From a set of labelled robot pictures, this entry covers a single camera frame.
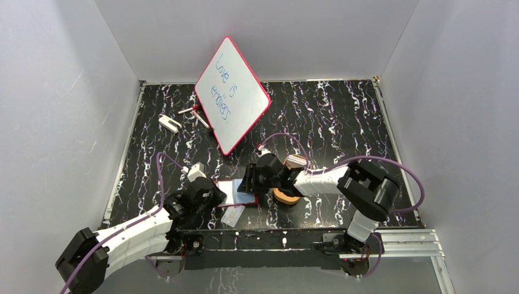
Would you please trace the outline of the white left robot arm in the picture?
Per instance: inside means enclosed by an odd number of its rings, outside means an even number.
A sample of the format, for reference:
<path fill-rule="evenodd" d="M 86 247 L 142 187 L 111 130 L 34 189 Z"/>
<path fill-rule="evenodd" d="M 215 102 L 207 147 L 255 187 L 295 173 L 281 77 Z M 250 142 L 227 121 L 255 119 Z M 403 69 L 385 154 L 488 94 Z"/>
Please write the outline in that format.
<path fill-rule="evenodd" d="M 197 177 L 150 211 L 114 227 L 78 231 L 55 267 L 70 293 L 93 293 L 115 271 L 152 254 L 186 251 L 180 227 L 226 200 L 211 179 Z"/>

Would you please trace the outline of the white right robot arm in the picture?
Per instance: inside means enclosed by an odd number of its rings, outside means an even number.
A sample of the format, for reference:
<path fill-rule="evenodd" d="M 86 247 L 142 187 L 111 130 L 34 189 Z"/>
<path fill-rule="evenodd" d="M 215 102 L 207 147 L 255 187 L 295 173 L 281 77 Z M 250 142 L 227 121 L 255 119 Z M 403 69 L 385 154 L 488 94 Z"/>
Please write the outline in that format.
<path fill-rule="evenodd" d="M 369 237 L 386 221 L 400 193 L 397 180 L 383 169 L 359 156 L 347 163 L 321 170 L 289 167 L 272 153 L 249 164 L 237 187 L 238 192 L 266 194 L 278 189 L 290 197 L 314 194 L 344 196 L 356 212 L 346 233 L 336 241 L 323 241 L 319 249 L 359 254 L 369 245 Z"/>

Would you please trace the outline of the red leather card holder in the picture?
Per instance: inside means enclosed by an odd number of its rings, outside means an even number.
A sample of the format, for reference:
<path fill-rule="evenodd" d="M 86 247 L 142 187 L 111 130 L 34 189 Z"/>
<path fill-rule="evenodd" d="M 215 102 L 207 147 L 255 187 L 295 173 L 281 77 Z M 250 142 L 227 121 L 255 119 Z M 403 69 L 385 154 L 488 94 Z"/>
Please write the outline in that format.
<path fill-rule="evenodd" d="M 238 192 L 241 179 L 217 181 L 216 186 L 226 195 L 217 208 L 241 205 L 255 205 L 259 202 L 258 196 L 252 193 Z"/>

